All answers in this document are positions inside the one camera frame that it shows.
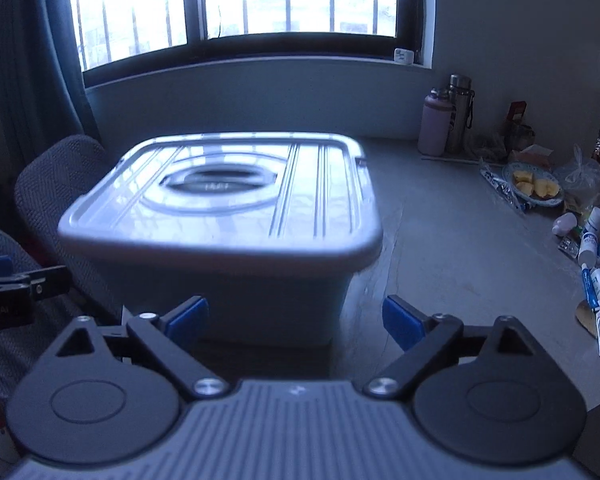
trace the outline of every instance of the blue tube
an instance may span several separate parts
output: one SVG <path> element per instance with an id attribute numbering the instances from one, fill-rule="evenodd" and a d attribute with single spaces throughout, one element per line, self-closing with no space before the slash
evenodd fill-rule
<path id="1" fill-rule="evenodd" d="M 593 282 L 591 281 L 591 273 L 587 264 L 582 264 L 582 286 L 584 288 L 584 297 L 592 310 L 598 308 L 598 298 L 596 297 L 596 291 L 593 288 Z"/>

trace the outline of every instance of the stainless steel thermos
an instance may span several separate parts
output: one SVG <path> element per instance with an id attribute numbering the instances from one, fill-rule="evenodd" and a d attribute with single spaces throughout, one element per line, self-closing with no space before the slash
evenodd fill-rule
<path id="1" fill-rule="evenodd" d="M 454 109 L 446 138 L 447 153 L 460 153 L 464 147 L 464 130 L 470 128 L 474 120 L 474 91 L 471 79 L 465 75 L 453 74 L 449 79 L 449 99 Z"/>

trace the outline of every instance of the pink bottle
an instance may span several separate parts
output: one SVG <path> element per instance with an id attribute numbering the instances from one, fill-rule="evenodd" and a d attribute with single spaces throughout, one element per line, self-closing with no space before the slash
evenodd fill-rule
<path id="1" fill-rule="evenodd" d="M 422 125 L 418 137 L 418 151 L 424 155 L 440 156 L 445 151 L 449 133 L 451 112 L 454 106 L 449 101 L 446 89 L 433 88 L 424 99 Z"/>

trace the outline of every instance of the chair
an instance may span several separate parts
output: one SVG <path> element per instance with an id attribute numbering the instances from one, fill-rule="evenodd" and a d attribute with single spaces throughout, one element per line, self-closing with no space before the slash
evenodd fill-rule
<path id="1" fill-rule="evenodd" d="M 11 237 L 0 231 L 0 256 L 10 256 L 14 272 L 39 269 L 40 266 Z M 83 312 L 67 296 L 36 303 L 34 323 L 0 330 L 0 419 L 4 407 L 33 363 L 65 326 Z"/>
<path id="2" fill-rule="evenodd" d="M 66 265 L 75 287 L 119 323 L 122 304 L 93 264 L 62 247 L 58 222 L 65 210 L 91 190 L 113 167 L 104 148 L 91 137 L 67 137 L 40 155 L 20 174 L 15 186 L 18 212 L 32 234 Z"/>

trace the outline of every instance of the window frame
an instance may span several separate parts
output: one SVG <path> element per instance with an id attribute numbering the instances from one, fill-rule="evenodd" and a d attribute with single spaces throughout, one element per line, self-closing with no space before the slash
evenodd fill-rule
<path id="1" fill-rule="evenodd" d="M 205 0 L 184 0 L 187 43 L 136 54 L 85 70 L 85 87 L 144 73 L 223 59 L 259 56 L 344 56 L 393 59 L 407 48 L 422 62 L 424 0 L 397 0 L 396 37 L 343 32 L 272 32 L 206 38 Z"/>

